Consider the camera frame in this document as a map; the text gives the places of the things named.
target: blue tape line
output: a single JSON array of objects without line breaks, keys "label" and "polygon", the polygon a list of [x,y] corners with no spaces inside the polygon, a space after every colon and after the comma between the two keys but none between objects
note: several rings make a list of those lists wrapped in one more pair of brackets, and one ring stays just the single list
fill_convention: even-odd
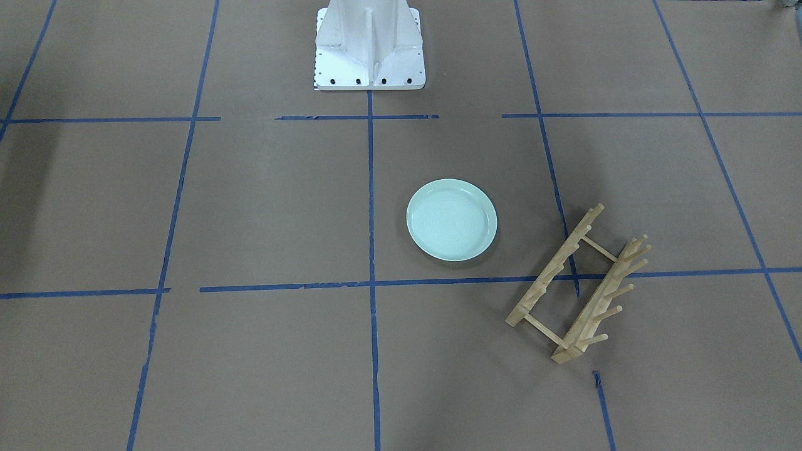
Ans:
[{"label": "blue tape line", "polygon": [[[10,124],[106,124],[118,122],[189,122],[192,117],[75,117],[75,118],[54,118],[54,119],[12,119]],[[194,118],[197,121],[213,122],[220,121],[219,116],[202,116]]]},{"label": "blue tape line", "polygon": [[[541,116],[546,118],[554,117],[696,117],[698,113],[694,112],[611,112],[611,113],[543,113]],[[535,118],[537,114],[530,113],[513,113],[503,114],[502,118],[505,119],[521,119],[521,118]]]},{"label": "blue tape line", "polygon": [[30,293],[0,293],[0,299],[86,298],[90,296],[155,295],[168,293],[169,288],[141,288],[137,290],[84,290],[39,291]]},{"label": "blue tape line", "polygon": [[427,120],[427,119],[439,119],[440,115],[438,114],[389,114],[389,115],[377,115],[373,116],[373,120],[388,120],[388,119],[397,119],[397,120],[408,120],[408,119],[417,119],[417,120]]},{"label": "blue tape line", "polygon": [[599,395],[601,405],[601,416],[604,417],[604,428],[607,431],[607,441],[610,443],[610,451],[615,451],[615,438],[613,437],[613,426],[610,424],[610,413],[607,412],[607,399],[604,397],[604,387],[602,386],[602,375],[598,371],[593,372],[596,381],[596,392]]},{"label": "blue tape line", "polygon": [[[654,271],[633,273],[628,278],[665,278],[665,277],[703,277],[716,275],[738,275],[738,274],[762,274],[760,268],[743,268],[732,270],[688,270],[688,271]],[[802,267],[780,267],[767,268],[769,273],[802,273]],[[580,280],[601,280],[604,274],[577,274]],[[282,290],[313,290],[321,288],[358,288],[375,286],[411,286],[411,285],[459,285],[470,283],[507,283],[507,282],[534,282],[537,276],[508,276],[508,277],[466,277],[466,278],[412,278],[412,279],[390,279],[376,281],[353,281],[353,282],[314,282],[314,283],[274,283],[265,285],[227,285],[227,286],[203,286],[201,293],[222,293],[234,291],[282,291]],[[554,280],[573,281],[571,274],[559,274]]]},{"label": "blue tape line", "polygon": [[[520,6],[518,0],[513,0],[515,4],[515,16],[518,21],[518,32],[520,33],[520,43],[524,47],[524,57],[526,58],[526,68],[529,71],[529,82],[532,84],[532,96],[535,100],[535,109],[537,110],[537,122],[541,126],[541,136],[543,138],[543,148],[546,153],[546,161],[549,163],[549,175],[551,175],[552,184],[554,185],[554,198],[557,202],[557,210],[560,212],[560,219],[562,220],[562,229],[565,237],[568,237],[568,223],[565,221],[565,212],[562,209],[562,199],[560,199],[560,187],[557,184],[557,173],[554,171],[554,162],[552,161],[551,148],[549,147],[549,136],[546,134],[546,124],[543,120],[543,110],[541,109],[540,96],[537,94],[537,83],[535,82],[535,71],[532,69],[532,59],[529,57],[529,45],[526,43],[526,34],[524,33],[524,23],[520,18]],[[577,297],[580,296],[579,278],[577,277],[577,264],[573,259],[573,255],[568,257],[569,265],[571,266],[571,274],[573,275],[573,285],[577,291]]]},{"label": "blue tape line", "polygon": [[373,91],[367,92],[367,169],[368,169],[368,230],[370,236],[369,267],[371,286],[371,360],[373,363],[373,446],[382,448],[382,421],[379,410],[379,333],[376,321],[376,247],[375,247],[375,196],[373,171]]},{"label": "blue tape line", "polygon": [[694,112],[643,112],[643,113],[545,113],[543,117],[695,117]]},{"label": "blue tape line", "polygon": [[705,116],[735,116],[735,117],[761,117],[761,116],[802,116],[802,112],[705,112]]},{"label": "blue tape line", "polygon": [[772,274],[802,273],[802,266],[790,268],[767,268],[766,271]]},{"label": "blue tape line", "polygon": [[275,120],[367,120],[367,116],[280,116]]},{"label": "blue tape line", "polygon": [[437,114],[399,114],[369,116],[280,116],[275,120],[427,120],[439,119]]},{"label": "blue tape line", "polygon": [[[192,109],[192,121],[189,123],[189,134],[187,135],[187,144],[184,148],[184,159],[181,162],[181,172],[178,179],[178,188],[176,190],[176,200],[172,207],[172,217],[170,219],[170,230],[167,235],[167,244],[164,247],[164,261],[162,262],[161,273],[159,276],[159,288],[164,288],[164,281],[167,278],[167,268],[170,263],[170,251],[172,250],[172,240],[176,232],[176,223],[178,222],[178,210],[181,203],[181,194],[184,190],[184,177],[187,173],[187,163],[189,161],[189,151],[192,148],[192,138],[195,134],[195,124],[198,117],[198,110],[201,107],[201,95],[203,94],[204,79],[206,77],[206,67],[209,65],[209,54],[212,51],[212,40],[214,38],[214,27],[217,24],[217,10],[220,7],[220,0],[215,0],[214,8],[212,10],[212,23],[209,25],[209,36],[206,40],[206,51],[204,53],[203,64],[200,67],[200,78],[198,79],[198,88],[195,94],[195,105]],[[144,398],[145,384],[148,381],[148,369],[150,368],[150,360],[153,352],[153,342],[156,337],[156,317],[159,315],[161,307],[162,293],[156,294],[156,300],[153,303],[153,314],[151,316],[150,334],[148,337],[148,357],[145,359],[145,364],[142,366],[142,373],[140,374],[140,385],[136,393],[136,403],[134,404],[134,414],[131,419],[131,430],[128,433],[128,446],[127,451],[133,451],[134,441],[136,439],[136,429],[140,420],[140,412],[142,411],[142,399]]]},{"label": "blue tape line", "polygon": [[201,293],[226,293],[232,291],[282,291],[282,290],[316,290],[320,288],[354,288],[370,286],[368,281],[362,282],[320,282],[320,283],[275,283],[271,285],[228,285],[202,286]]},{"label": "blue tape line", "polygon": [[[413,278],[402,280],[379,280],[376,286],[408,286],[408,285],[456,285],[462,283],[503,283],[534,282],[537,276],[516,277],[468,277],[468,278]],[[573,280],[569,274],[560,274],[554,280]]]},{"label": "blue tape line", "polygon": [[19,80],[19,85],[17,85],[17,91],[14,93],[14,98],[11,100],[11,105],[8,107],[8,112],[6,113],[6,118],[0,127],[0,141],[6,135],[6,130],[8,129],[8,124],[11,121],[11,117],[14,115],[14,110],[17,109],[17,102],[19,102],[19,96],[22,95],[22,89],[25,87],[25,82],[28,80],[28,75],[30,74],[30,69],[34,66],[34,61],[36,60],[36,55],[39,54],[39,48],[42,46],[42,41],[45,39],[45,34],[47,33],[47,28],[50,26],[50,20],[53,18],[53,10],[55,10],[55,3],[56,0],[52,0],[51,7],[47,10],[47,17],[45,17],[45,23],[42,25],[42,31],[39,32],[39,37],[36,39],[36,45],[34,46],[33,53],[30,54],[30,58],[28,59],[28,65],[25,66],[25,71],[22,73],[22,78]]},{"label": "blue tape line", "polygon": [[[611,113],[543,113],[546,118],[553,117],[696,117],[697,112],[611,112]],[[705,112],[705,116],[736,116],[736,117],[761,117],[761,116],[802,116],[802,112]],[[504,119],[533,119],[536,113],[507,113],[502,114]]]},{"label": "blue tape line", "polygon": [[727,188],[730,190],[730,195],[732,196],[732,200],[735,203],[735,207],[738,210],[738,215],[741,217],[741,222],[743,223],[743,227],[747,231],[747,236],[749,237],[749,241],[751,242],[752,249],[755,251],[755,256],[757,257],[758,263],[760,264],[760,269],[764,273],[764,277],[766,278],[766,283],[768,284],[769,290],[771,291],[772,297],[774,298],[774,303],[777,305],[777,310],[780,311],[780,317],[782,318],[783,323],[785,324],[785,329],[788,331],[788,337],[791,339],[791,343],[794,347],[794,350],[796,351],[796,357],[802,364],[802,348],[800,348],[799,340],[796,339],[796,334],[794,333],[794,330],[791,327],[791,323],[788,321],[788,317],[785,314],[785,308],[783,307],[783,303],[780,300],[780,297],[777,294],[777,291],[774,287],[774,282],[772,281],[772,277],[769,274],[768,268],[766,267],[763,255],[760,253],[760,248],[757,246],[755,235],[752,233],[751,227],[749,226],[749,221],[747,221],[747,216],[743,211],[743,207],[741,206],[738,194],[735,192],[735,187],[732,184],[732,180],[730,179],[730,174],[727,171],[727,167],[724,165],[724,160],[721,157],[719,146],[715,143],[713,132],[710,130],[710,125],[707,123],[707,118],[705,117],[705,113],[702,110],[702,104],[699,102],[699,98],[696,95],[696,91],[694,90],[693,84],[691,84],[691,78],[688,76],[688,72],[685,69],[685,64],[683,63],[683,59],[679,56],[679,51],[677,50],[677,46],[674,44],[674,38],[671,37],[671,32],[668,29],[666,18],[663,17],[662,15],[662,11],[660,10],[660,5],[658,5],[657,0],[652,0],[652,3],[654,4],[654,9],[657,11],[658,17],[660,17],[660,23],[662,24],[663,30],[666,32],[666,37],[668,37],[668,42],[671,45],[671,50],[674,52],[674,57],[677,59],[677,63],[679,64],[679,69],[683,73],[683,77],[685,78],[685,83],[688,85],[688,90],[691,92],[691,98],[693,98],[694,104],[696,105],[696,111],[699,113],[699,119],[702,120],[702,125],[704,126],[705,132],[707,133],[707,139],[710,141],[710,145],[713,148],[715,159],[719,162],[721,173],[724,175],[724,180],[727,182]]},{"label": "blue tape line", "polygon": [[736,274],[762,274],[760,268],[747,268],[738,270],[696,270],[696,271],[657,271],[633,273],[628,278],[656,278],[656,277],[691,277],[705,275],[736,275]]}]

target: mounting plate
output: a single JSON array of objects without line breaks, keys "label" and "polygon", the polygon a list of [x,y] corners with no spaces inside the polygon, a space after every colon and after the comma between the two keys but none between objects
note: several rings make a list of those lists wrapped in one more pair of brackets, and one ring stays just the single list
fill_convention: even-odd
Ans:
[{"label": "mounting plate", "polygon": [[[420,12],[410,8],[420,32]],[[328,8],[318,11],[317,31]],[[314,88],[321,91],[366,91],[420,89],[426,84],[423,48],[399,47],[376,64],[370,79],[368,64],[349,56],[345,51],[316,46],[314,56]]]}]

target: plate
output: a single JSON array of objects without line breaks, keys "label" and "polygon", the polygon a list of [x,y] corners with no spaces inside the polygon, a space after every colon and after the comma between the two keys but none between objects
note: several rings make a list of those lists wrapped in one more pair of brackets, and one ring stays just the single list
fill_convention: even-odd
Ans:
[{"label": "plate", "polygon": [[484,252],[496,236],[490,198],[474,185],[444,178],[422,186],[407,207],[407,228],[423,252],[461,262]]}]

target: floor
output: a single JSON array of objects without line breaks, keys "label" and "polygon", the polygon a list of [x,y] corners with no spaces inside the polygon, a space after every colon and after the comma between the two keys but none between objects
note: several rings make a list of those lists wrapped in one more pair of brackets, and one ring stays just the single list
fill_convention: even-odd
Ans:
[{"label": "floor", "polygon": [[[799,448],[793,10],[411,0],[427,86],[371,94],[313,91],[325,5],[0,4],[0,449]],[[406,230],[445,177],[498,212],[468,262]],[[556,365],[504,318],[598,202],[654,249]]]}]

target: wooden peg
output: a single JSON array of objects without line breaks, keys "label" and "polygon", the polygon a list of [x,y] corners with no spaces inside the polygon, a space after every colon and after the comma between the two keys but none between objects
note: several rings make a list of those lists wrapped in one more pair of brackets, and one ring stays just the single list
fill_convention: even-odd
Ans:
[{"label": "wooden peg", "polygon": [[592,227],[590,224],[586,224],[586,225],[582,225],[582,224],[580,224],[580,225],[577,225],[577,228],[576,228],[576,229],[574,229],[574,230],[573,230],[573,232],[571,232],[571,234],[569,234],[569,235],[568,235],[568,238],[566,238],[566,241],[567,241],[567,242],[578,242],[578,241],[579,241],[579,239],[580,239],[580,238],[582,238],[582,237],[584,237],[585,235],[587,235],[587,234],[588,234],[588,232],[589,232],[589,231],[590,231],[592,228],[593,228],[593,227]]},{"label": "wooden peg", "polygon": [[563,266],[563,265],[557,265],[557,266],[555,266],[554,268],[552,268],[552,269],[551,269],[551,271],[549,271],[549,273],[548,273],[548,274],[547,274],[547,275],[546,275],[546,276],[543,278],[543,280],[545,280],[545,281],[548,281],[548,282],[551,282],[551,280],[552,280],[552,279],[553,279],[555,276],[557,276],[557,274],[560,274],[560,271],[562,271],[562,270],[564,270],[564,269],[565,269],[565,266]]},{"label": "wooden peg", "polygon": [[591,345],[593,343],[598,343],[598,342],[604,341],[604,340],[606,340],[608,338],[609,338],[609,336],[607,334],[601,334],[601,335],[596,335],[594,337],[590,337],[588,339],[581,339],[581,340],[577,341],[577,347],[589,346],[589,345]]},{"label": "wooden peg", "polygon": [[613,299],[617,298],[618,296],[623,295],[624,293],[627,293],[629,291],[632,291],[633,288],[635,288],[635,285],[633,284],[622,286],[621,288],[618,288],[616,291],[613,291],[609,295],[604,296],[604,300],[610,302]]},{"label": "wooden peg", "polygon": [[635,271],[643,268],[644,266],[646,266],[648,264],[649,264],[649,260],[646,260],[644,258],[640,262],[637,262],[634,265],[630,266],[629,269],[627,269],[626,271],[623,271],[622,273],[616,274],[615,277],[618,278],[619,280],[623,279],[623,278],[627,277],[628,275],[634,273]]},{"label": "wooden peg", "polygon": [[632,262],[636,258],[644,255],[646,252],[649,252],[650,250],[651,250],[651,245],[647,244],[646,246],[643,247],[643,249],[635,252],[634,254],[627,255],[626,258],[624,258],[624,261],[625,262]]},{"label": "wooden peg", "polygon": [[520,304],[526,304],[530,299],[532,299],[532,298],[540,298],[542,295],[545,295],[545,294],[546,294],[546,287],[545,286],[543,286],[540,290],[533,291],[532,293],[529,293],[527,291],[524,294],[524,297],[521,298]]},{"label": "wooden peg", "polygon": [[615,315],[616,313],[621,313],[624,310],[624,307],[615,306],[608,311],[601,313],[599,315],[594,316],[591,321],[595,321],[596,323],[600,323],[603,319],[608,319],[610,316]]},{"label": "wooden peg", "polygon": [[590,224],[591,222],[593,222],[594,219],[596,219],[596,217],[602,212],[603,209],[604,209],[604,205],[602,205],[602,204],[598,204],[595,207],[593,207],[592,209],[589,209],[588,213],[585,213],[585,216],[582,217],[582,219],[579,221],[579,225],[583,226],[583,225]]},{"label": "wooden peg", "polygon": [[578,243],[574,243],[571,246],[563,246],[557,251],[557,254],[554,255],[554,258],[549,263],[552,263],[552,262],[564,262],[565,260],[568,259],[568,257],[570,257],[574,252],[576,252],[577,249],[579,249],[579,244]]},{"label": "wooden peg", "polygon": [[644,242],[644,241],[646,241],[646,239],[648,239],[648,238],[649,238],[649,235],[643,235],[643,237],[641,237],[641,238],[632,238],[632,241],[631,241],[631,243],[632,243],[632,244],[634,245],[634,247],[637,249],[637,248],[638,248],[638,247],[639,247],[641,244],[643,244],[643,242]]}]

